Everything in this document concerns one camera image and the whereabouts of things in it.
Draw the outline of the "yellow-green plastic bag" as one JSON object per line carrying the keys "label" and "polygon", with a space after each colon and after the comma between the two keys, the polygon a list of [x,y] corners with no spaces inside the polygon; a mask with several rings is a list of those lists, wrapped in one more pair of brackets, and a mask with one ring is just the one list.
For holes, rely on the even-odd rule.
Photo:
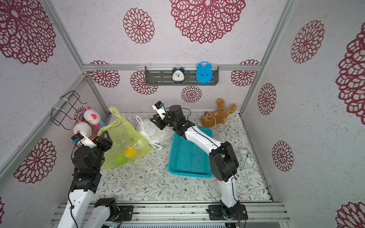
{"label": "yellow-green plastic bag", "polygon": [[109,108],[109,111],[116,117],[116,120],[101,128],[98,132],[98,136],[100,136],[104,131],[108,131],[113,141],[111,149],[104,154],[105,161],[103,163],[103,168],[105,170],[119,167],[115,165],[114,159],[117,155],[123,155],[126,147],[135,148],[136,156],[132,159],[126,157],[125,164],[139,159],[143,155],[153,151],[153,148],[149,145],[148,141],[122,117],[117,108],[112,106]]}

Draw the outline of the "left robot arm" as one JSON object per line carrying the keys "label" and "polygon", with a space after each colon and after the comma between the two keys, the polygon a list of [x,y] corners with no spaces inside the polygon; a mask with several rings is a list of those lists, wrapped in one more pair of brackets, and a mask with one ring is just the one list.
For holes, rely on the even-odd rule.
{"label": "left robot arm", "polygon": [[104,131],[93,141],[82,133],[72,136],[80,146],[72,154],[74,164],[73,180],[67,194],[67,206],[58,224],[59,228],[101,228],[106,221],[121,218],[115,198],[98,199],[91,217],[85,224],[83,219],[90,202],[95,196],[100,179],[104,154],[111,149],[113,141],[109,132]]}

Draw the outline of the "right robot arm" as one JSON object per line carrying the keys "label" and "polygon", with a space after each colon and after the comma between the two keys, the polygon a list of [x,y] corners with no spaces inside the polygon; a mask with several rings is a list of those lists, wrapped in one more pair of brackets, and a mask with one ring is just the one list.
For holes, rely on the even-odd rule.
{"label": "right robot arm", "polygon": [[150,118],[150,121],[160,130],[167,126],[172,127],[177,135],[199,146],[209,156],[211,171],[221,188],[221,211],[218,216],[227,220],[235,217],[247,220],[246,207],[236,194],[239,163],[232,145],[228,141],[220,142],[203,133],[184,116],[180,105],[172,105],[166,110],[164,104],[158,101],[152,107],[157,113]]}

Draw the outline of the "white plastic bag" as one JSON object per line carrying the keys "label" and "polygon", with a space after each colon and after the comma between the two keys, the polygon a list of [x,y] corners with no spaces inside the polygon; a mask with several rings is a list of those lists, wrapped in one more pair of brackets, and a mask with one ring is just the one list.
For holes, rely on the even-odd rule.
{"label": "white plastic bag", "polygon": [[136,116],[138,122],[137,131],[149,142],[155,150],[161,150],[163,147],[160,143],[169,140],[174,135],[174,131],[170,127],[160,130],[149,119],[142,119]]}

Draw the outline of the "green apple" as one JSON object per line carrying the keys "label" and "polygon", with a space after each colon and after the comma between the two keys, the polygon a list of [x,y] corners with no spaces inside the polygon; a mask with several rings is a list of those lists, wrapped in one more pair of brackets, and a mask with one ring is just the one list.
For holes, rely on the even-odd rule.
{"label": "green apple", "polygon": [[120,166],[126,163],[126,157],[123,155],[117,155],[114,159],[115,165]]}

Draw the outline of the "white pink plush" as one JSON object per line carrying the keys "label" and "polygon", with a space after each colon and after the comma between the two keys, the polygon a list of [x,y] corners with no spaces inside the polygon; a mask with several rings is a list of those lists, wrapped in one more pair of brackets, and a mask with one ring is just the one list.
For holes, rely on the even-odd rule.
{"label": "white pink plush", "polygon": [[101,128],[105,127],[105,123],[101,120],[101,115],[91,109],[90,106],[86,108],[86,111],[83,114],[83,118],[93,126],[94,129],[98,132]]}
{"label": "white pink plush", "polygon": [[86,122],[79,121],[73,128],[73,133],[84,133],[83,135],[89,138],[91,141],[96,139],[96,136],[92,133],[90,125]]}

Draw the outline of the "white pink plush lower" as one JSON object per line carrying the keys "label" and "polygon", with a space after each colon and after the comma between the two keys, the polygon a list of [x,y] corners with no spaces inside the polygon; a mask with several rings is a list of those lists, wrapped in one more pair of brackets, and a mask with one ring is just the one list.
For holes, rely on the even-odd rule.
{"label": "white pink plush lower", "polygon": [[89,138],[91,141],[96,139],[96,136],[92,133],[90,125],[86,122],[79,121],[73,128],[73,133],[84,133],[83,135]]}

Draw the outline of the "yellow fruit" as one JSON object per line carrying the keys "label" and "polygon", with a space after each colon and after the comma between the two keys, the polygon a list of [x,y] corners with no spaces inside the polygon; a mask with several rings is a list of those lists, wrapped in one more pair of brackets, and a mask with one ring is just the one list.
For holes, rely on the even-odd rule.
{"label": "yellow fruit", "polygon": [[132,159],[136,156],[136,149],[133,147],[126,147],[123,152],[123,155],[129,159]]}

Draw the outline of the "brown teddy bear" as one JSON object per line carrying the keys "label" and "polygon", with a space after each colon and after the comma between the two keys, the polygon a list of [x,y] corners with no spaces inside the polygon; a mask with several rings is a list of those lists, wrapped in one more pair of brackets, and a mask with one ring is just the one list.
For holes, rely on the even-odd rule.
{"label": "brown teddy bear", "polygon": [[225,101],[222,98],[216,99],[217,110],[207,111],[201,117],[201,124],[204,128],[212,128],[216,125],[225,124],[229,115],[234,113],[237,109],[235,104],[231,104],[227,109],[225,108]]}

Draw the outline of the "teal plastic basket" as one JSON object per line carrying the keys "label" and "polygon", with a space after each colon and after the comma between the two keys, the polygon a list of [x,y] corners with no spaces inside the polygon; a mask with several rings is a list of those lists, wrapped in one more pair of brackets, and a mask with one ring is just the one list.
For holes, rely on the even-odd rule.
{"label": "teal plastic basket", "polygon": [[174,133],[168,171],[171,174],[194,178],[211,178],[210,159],[196,144]]}

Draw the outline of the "dark green alarm clock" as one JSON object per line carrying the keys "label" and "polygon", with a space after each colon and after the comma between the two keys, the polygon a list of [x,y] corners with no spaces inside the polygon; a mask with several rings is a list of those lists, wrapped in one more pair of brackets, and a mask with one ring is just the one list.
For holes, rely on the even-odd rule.
{"label": "dark green alarm clock", "polygon": [[185,69],[181,68],[173,68],[172,71],[172,81],[174,84],[184,83],[185,81]]}

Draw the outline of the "blue alarm clock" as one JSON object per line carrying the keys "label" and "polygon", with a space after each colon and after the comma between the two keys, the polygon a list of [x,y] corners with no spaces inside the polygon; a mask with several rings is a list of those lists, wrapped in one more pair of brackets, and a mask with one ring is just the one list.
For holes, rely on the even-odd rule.
{"label": "blue alarm clock", "polygon": [[201,62],[196,68],[196,80],[198,83],[210,83],[213,77],[212,65],[208,62]]}

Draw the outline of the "white alarm clock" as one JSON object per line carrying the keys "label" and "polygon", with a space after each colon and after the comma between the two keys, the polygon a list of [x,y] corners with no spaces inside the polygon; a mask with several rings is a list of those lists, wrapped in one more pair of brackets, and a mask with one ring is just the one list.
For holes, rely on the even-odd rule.
{"label": "white alarm clock", "polygon": [[251,169],[254,165],[254,158],[247,149],[240,149],[240,155],[243,158],[243,169]]}

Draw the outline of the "grey wall shelf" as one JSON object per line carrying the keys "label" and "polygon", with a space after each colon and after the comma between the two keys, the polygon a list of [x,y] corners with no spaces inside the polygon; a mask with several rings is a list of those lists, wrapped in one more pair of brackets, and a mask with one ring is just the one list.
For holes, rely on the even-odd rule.
{"label": "grey wall shelf", "polygon": [[173,82],[173,69],[179,69],[181,66],[168,66],[165,68],[153,68],[152,66],[145,66],[145,82],[149,86],[215,86],[219,82],[219,67],[213,66],[213,77],[210,83],[199,83],[196,79],[196,66],[184,67],[184,81],[181,83]]}

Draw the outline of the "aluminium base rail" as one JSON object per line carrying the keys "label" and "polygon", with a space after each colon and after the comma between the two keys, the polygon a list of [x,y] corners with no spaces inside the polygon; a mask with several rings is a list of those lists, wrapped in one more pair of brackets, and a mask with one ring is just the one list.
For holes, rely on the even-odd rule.
{"label": "aluminium base rail", "polygon": [[122,214],[128,223],[237,223],[240,222],[290,222],[289,214],[282,203],[245,202],[248,219],[240,212],[232,220],[212,220],[213,215],[207,210],[209,206],[219,207],[214,202],[187,203],[119,203]]}

